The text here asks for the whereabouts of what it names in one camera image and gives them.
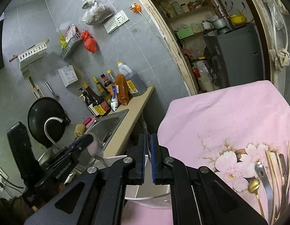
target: frying pan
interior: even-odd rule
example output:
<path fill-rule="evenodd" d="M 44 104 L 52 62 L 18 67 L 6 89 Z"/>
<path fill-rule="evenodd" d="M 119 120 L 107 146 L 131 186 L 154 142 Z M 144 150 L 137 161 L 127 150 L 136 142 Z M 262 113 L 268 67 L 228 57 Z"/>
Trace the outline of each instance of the frying pan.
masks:
<path fill-rule="evenodd" d="M 28 129 L 33 138 L 46 148 L 50 148 L 52 143 L 45 135 L 44 124 L 51 117 L 63 119 L 62 123 L 50 121 L 47 125 L 49 136 L 58 142 L 65 132 L 65 127 L 71 122 L 61 104 L 53 98 L 42 97 L 36 100 L 28 111 Z"/>

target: yellow bowl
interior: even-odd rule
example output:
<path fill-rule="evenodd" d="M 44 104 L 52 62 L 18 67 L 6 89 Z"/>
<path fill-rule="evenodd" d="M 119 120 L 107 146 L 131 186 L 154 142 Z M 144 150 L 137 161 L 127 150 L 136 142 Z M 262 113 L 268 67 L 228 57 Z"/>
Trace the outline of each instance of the yellow bowl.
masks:
<path fill-rule="evenodd" d="M 243 13 L 231 15 L 231 16 L 229 16 L 229 19 L 235 25 L 242 25 L 242 24 L 245 24 L 247 22 L 247 18 Z"/>

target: silver bolt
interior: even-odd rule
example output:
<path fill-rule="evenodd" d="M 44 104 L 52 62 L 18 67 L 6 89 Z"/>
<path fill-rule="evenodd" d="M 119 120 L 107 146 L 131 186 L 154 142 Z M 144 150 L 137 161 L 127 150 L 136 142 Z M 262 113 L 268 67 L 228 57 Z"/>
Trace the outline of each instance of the silver bolt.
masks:
<path fill-rule="evenodd" d="M 172 163 L 172 162 L 174 162 L 174 158 L 173 157 L 166 157 L 165 162 Z"/>
<path fill-rule="evenodd" d="M 209 169 L 207 167 L 203 166 L 203 167 L 200 168 L 200 172 L 202 172 L 202 173 L 208 173 L 209 172 Z"/>
<path fill-rule="evenodd" d="M 90 173 L 90 174 L 92 174 L 92 173 L 95 173 L 96 171 L 97 171 L 97 167 L 89 167 L 88 169 L 87 169 L 87 171 L 88 171 L 88 173 Z"/>
<path fill-rule="evenodd" d="M 125 163 L 131 163 L 131 162 L 132 162 L 132 158 L 131 158 L 131 157 L 125 157 L 125 158 L 123 159 L 123 161 L 124 161 Z"/>

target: faucet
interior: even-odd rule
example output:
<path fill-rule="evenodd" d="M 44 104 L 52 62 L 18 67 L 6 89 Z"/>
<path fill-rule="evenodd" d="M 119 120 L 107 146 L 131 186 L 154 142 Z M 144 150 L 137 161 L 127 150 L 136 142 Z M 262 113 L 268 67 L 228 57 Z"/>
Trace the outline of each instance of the faucet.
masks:
<path fill-rule="evenodd" d="M 44 132 L 45 132 L 46 137 L 51 141 L 51 143 L 53 143 L 53 145 L 54 145 L 56 148 L 58 148 L 59 150 L 61 150 L 61 149 L 58 147 L 58 145 L 56 144 L 56 142 L 55 142 L 55 141 L 54 141 L 54 140 L 49 136 L 49 134 L 48 134 L 48 132 L 47 132 L 47 125 L 48 125 L 48 123 L 49 123 L 50 121 L 52 121 L 52 120 L 56 120 L 56 121 L 58 121 L 58 122 L 60 122 L 60 123 L 63 122 L 63 119 L 60 119 L 60 118 L 57 118 L 57 117 L 51 117 L 51 118 L 47 119 L 46 122 L 45 122 L 45 124 L 44 124 Z"/>

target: beige countertop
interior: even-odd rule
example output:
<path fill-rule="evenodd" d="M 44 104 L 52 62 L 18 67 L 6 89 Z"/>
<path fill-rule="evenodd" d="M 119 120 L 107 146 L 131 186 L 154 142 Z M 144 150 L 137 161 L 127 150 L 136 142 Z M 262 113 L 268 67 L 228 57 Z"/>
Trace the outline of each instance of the beige countertop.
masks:
<path fill-rule="evenodd" d="M 104 158 L 121 155 L 153 89 L 154 86 L 149 86 L 143 95 L 131 98 L 127 106 L 120 105 L 117 108 L 116 112 L 125 109 L 129 109 L 129 111 L 105 148 L 103 155 Z"/>

